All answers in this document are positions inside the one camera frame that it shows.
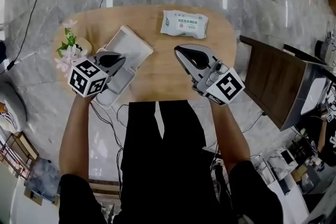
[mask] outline black sleeve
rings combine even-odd
[[[233,209],[255,224],[283,223],[282,206],[250,161],[237,164],[229,175]]]
[[[79,176],[63,175],[61,178],[59,223],[106,224],[89,183]]]

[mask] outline round wooden tabletop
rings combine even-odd
[[[201,13],[208,17],[205,39],[161,34],[163,10],[181,10]],[[200,96],[192,90],[191,76],[187,75],[175,57],[174,47],[181,44],[199,44],[210,47],[218,59],[233,67],[236,57],[236,38],[231,24],[221,13],[207,8],[180,5],[120,6],[77,13],[68,18],[77,21],[72,31],[84,37],[93,46],[92,53],[108,44],[119,30],[127,25],[154,50],[136,71],[136,77],[122,95],[124,101],[195,100]],[[66,42],[64,26],[56,33],[54,56],[61,42]],[[59,81],[67,79],[58,70]]]

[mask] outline black pants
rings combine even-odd
[[[219,203],[209,165],[202,158],[203,128],[187,101],[159,102],[164,123],[160,136],[155,102],[130,103],[121,169],[122,212],[115,222],[139,217],[168,222],[217,220]]]

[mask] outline flower pot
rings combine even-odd
[[[83,37],[76,38],[76,45],[82,48],[82,50],[87,50],[85,56],[89,56],[92,53],[92,45]]]

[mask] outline bag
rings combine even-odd
[[[161,33],[171,36],[206,38],[208,17],[179,10],[164,10]]]

